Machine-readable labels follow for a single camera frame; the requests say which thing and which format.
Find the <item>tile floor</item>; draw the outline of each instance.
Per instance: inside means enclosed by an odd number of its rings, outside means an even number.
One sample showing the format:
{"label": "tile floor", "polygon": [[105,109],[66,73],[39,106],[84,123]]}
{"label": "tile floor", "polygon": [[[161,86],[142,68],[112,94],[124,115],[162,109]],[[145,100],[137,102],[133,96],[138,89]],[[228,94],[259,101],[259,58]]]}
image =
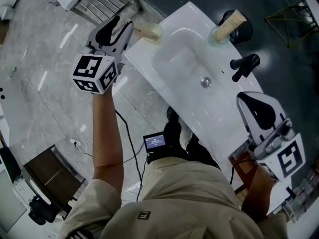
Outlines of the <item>tile floor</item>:
{"label": "tile floor", "polygon": [[[128,17],[124,12],[121,17]],[[132,16],[140,22],[160,22],[163,17],[155,11],[147,11]],[[64,36],[78,24],[74,33],[62,48]],[[82,142],[82,149],[92,138],[92,95],[81,92],[70,81],[70,67],[76,53],[81,52],[89,32],[94,25],[72,12],[49,4],[47,0],[20,0],[3,48],[0,49],[0,69],[10,73],[17,68],[14,77],[18,79],[21,94],[28,102],[33,119],[26,139],[10,147],[20,165],[24,165],[39,153],[55,144],[66,160],[89,181],[93,175],[92,158],[74,148],[61,132]],[[139,38],[133,36],[129,45]],[[113,98],[118,112],[129,125],[134,149],[138,151],[143,144],[143,135],[162,131],[166,122],[168,104],[154,90],[148,81],[125,58],[126,65],[113,86]],[[47,71],[39,94],[32,87],[39,82]],[[118,118],[122,139],[124,160],[133,157],[124,123]],[[183,130],[183,142],[189,137],[189,131]],[[92,142],[87,144],[87,152],[92,154]],[[143,147],[138,155],[139,168],[142,171],[146,158]],[[230,179],[231,166],[228,160],[220,164],[226,177]],[[124,164],[125,179],[122,191],[123,204],[135,201],[139,190],[139,177],[135,160]],[[233,187],[241,185],[235,175]],[[77,192],[81,194],[84,187]]]}

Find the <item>black faucet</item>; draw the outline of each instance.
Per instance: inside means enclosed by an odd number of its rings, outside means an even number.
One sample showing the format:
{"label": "black faucet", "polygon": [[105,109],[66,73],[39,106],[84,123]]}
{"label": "black faucet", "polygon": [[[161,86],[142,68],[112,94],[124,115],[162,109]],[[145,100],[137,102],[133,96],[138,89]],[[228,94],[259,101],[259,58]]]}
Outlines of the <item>black faucet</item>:
{"label": "black faucet", "polygon": [[240,77],[244,76],[245,78],[251,73],[251,71],[260,64],[260,58],[257,54],[251,54],[247,57],[240,59],[233,59],[230,61],[230,67],[233,70],[238,71],[231,77],[234,82],[238,82]]}

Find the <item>dark floor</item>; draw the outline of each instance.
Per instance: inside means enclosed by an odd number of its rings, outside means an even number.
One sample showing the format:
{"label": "dark floor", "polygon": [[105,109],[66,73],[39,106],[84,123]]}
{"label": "dark floor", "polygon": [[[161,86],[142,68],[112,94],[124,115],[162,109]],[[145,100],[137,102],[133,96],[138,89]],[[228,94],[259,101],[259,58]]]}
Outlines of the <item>dark floor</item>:
{"label": "dark floor", "polygon": [[[238,9],[249,18],[254,27],[253,37],[246,43],[237,44],[236,48],[242,56],[252,53],[260,56],[261,64],[254,69],[254,75],[264,93],[279,100],[291,118],[295,131],[302,135],[307,163],[293,176],[293,184],[298,185],[309,171],[319,149],[319,98],[315,92],[315,75],[311,67],[318,60],[319,34],[295,49],[288,49],[286,43],[264,21],[266,16],[287,6],[285,0],[146,1],[165,15],[170,15],[191,1],[215,23],[230,9]],[[295,3],[301,0],[288,1]],[[302,23],[290,24],[293,36],[300,35],[306,29],[307,26]]]}

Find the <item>person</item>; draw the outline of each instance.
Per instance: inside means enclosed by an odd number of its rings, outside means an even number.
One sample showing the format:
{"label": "person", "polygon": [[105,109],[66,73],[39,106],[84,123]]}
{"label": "person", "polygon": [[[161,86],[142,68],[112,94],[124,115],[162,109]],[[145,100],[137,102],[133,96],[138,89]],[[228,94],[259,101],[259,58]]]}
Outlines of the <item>person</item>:
{"label": "person", "polygon": [[112,91],[94,95],[94,176],[59,238],[288,238],[285,216],[267,216],[274,184],[267,173],[257,168],[240,209],[209,152],[195,136],[183,150],[178,115],[169,109],[167,117],[164,136],[172,148],[148,159],[142,200],[121,207],[123,151]]}

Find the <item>beige shirt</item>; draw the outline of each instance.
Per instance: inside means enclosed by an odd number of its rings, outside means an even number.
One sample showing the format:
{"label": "beige shirt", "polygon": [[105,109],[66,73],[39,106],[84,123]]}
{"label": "beige shirt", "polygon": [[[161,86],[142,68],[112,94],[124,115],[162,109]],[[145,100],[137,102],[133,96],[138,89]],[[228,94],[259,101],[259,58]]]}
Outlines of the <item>beige shirt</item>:
{"label": "beige shirt", "polygon": [[101,239],[286,239],[284,215],[256,224],[240,210],[223,173],[198,162],[168,157],[153,161],[143,200],[121,208],[108,183],[92,180],[70,212],[59,238],[83,228]]}

